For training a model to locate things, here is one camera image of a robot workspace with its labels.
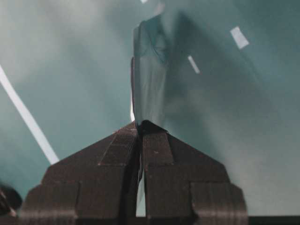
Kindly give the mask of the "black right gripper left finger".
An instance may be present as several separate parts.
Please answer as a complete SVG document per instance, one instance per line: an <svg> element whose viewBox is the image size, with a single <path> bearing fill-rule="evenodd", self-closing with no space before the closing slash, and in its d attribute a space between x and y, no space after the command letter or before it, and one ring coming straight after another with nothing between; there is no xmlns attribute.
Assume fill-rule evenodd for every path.
<svg viewBox="0 0 300 225"><path fill-rule="evenodd" d="M23 225L125 225L136 214L134 123L53 164L26 196Z"/></svg>

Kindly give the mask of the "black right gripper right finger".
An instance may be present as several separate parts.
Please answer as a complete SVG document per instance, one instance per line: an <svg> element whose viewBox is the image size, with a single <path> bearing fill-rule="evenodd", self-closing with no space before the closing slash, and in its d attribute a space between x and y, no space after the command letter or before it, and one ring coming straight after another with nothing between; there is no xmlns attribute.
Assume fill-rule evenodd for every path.
<svg viewBox="0 0 300 225"><path fill-rule="evenodd" d="M225 166L145 120L142 159L149 225L246 225L243 191Z"/></svg>

